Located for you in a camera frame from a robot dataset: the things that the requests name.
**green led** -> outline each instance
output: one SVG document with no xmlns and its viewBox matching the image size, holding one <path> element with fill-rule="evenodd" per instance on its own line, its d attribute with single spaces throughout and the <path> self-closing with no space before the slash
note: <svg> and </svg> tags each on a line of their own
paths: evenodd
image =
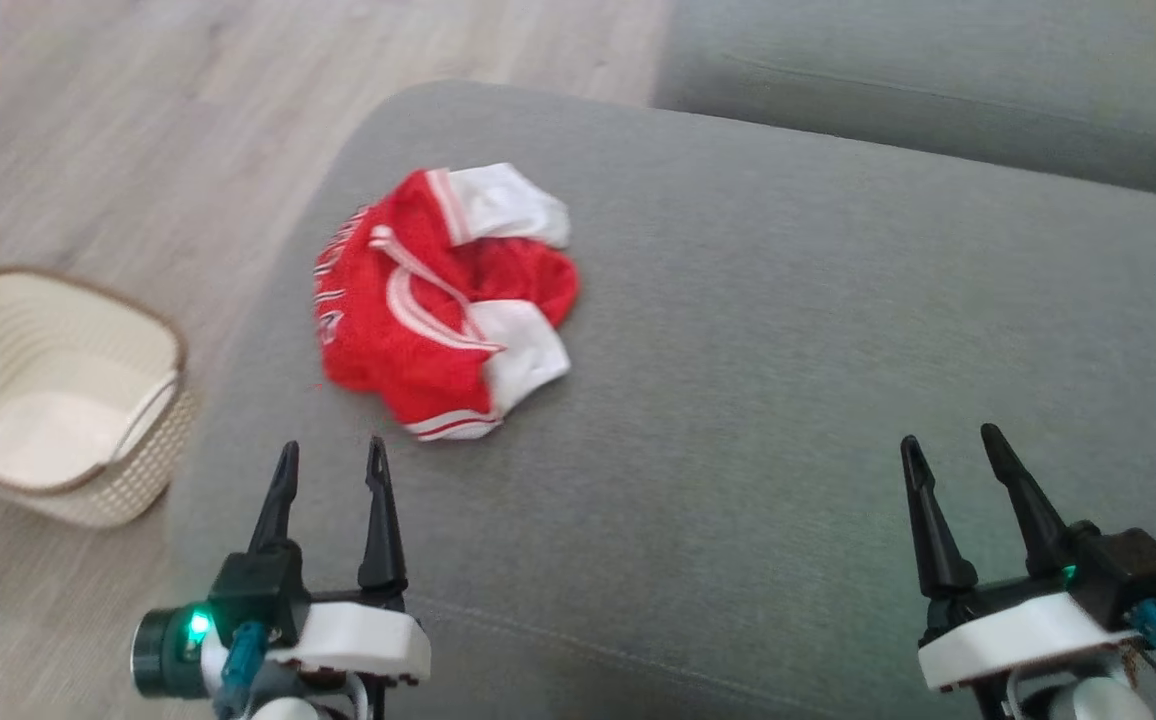
<svg viewBox="0 0 1156 720">
<path fill-rule="evenodd" d="M 191 621 L 188 621 L 186 629 L 188 630 L 188 634 L 191 634 L 191 637 L 203 638 L 205 634 L 209 633 L 209 625 L 212 624 L 213 623 L 208 615 L 197 610 L 191 614 Z"/>
</svg>

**beige plastic basket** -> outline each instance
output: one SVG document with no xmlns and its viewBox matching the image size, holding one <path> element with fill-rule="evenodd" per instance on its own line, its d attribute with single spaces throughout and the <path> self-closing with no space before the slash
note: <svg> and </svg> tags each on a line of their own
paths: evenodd
<svg viewBox="0 0 1156 720">
<path fill-rule="evenodd" d="M 0 269 L 0 495 L 92 528 L 165 491 L 195 402 L 170 322 L 111 292 Z"/>
</svg>

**wooden floor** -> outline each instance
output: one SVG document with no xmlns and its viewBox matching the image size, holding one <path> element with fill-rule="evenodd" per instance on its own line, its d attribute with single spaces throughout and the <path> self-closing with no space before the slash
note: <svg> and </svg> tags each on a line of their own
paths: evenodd
<svg viewBox="0 0 1156 720">
<path fill-rule="evenodd" d="M 0 263 L 171 316 L 208 395 L 277 244 L 378 102 L 473 77 L 645 104 L 668 2 L 0 0 Z M 209 717 L 129 689 L 160 525 L 156 509 L 90 533 L 0 502 L 0 719 Z"/>
</svg>

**gray sofa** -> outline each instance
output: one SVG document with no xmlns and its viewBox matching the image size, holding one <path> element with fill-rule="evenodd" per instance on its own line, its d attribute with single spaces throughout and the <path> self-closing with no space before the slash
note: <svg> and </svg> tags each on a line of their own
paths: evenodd
<svg viewBox="0 0 1156 720">
<path fill-rule="evenodd" d="M 679 0 L 655 104 L 1156 192 L 1156 1 Z"/>
<path fill-rule="evenodd" d="M 310 268 L 409 170 L 495 161 L 572 214 L 573 372 L 483 439 L 414 441 L 323 379 Z M 435 653 L 398 720 L 977 717 L 916 663 L 898 443 L 924 441 L 981 577 L 1016 577 L 985 420 L 1068 520 L 1156 534 L 1156 195 L 445 82 L 341 151 L 208 396 L 168 536 L 198 597 L 299 439 L 307 584 L 351 587 L 381 433 Z"/>
</svg>

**white sleeve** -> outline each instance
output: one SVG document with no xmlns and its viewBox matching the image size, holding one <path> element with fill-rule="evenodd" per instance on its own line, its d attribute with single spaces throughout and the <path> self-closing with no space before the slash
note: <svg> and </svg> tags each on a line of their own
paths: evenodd
<svg viewBox="0 0 1156 720">
<path fill-rule="evenodd" d="M 551 247 L 569 245 L 569 210 L 564 202 L 547 195 L 510 163 L 458 170 L 449 173 L 449 184 L 462 207 L 468 231 L 464 242 L 528 237 Z"/>
</svg>

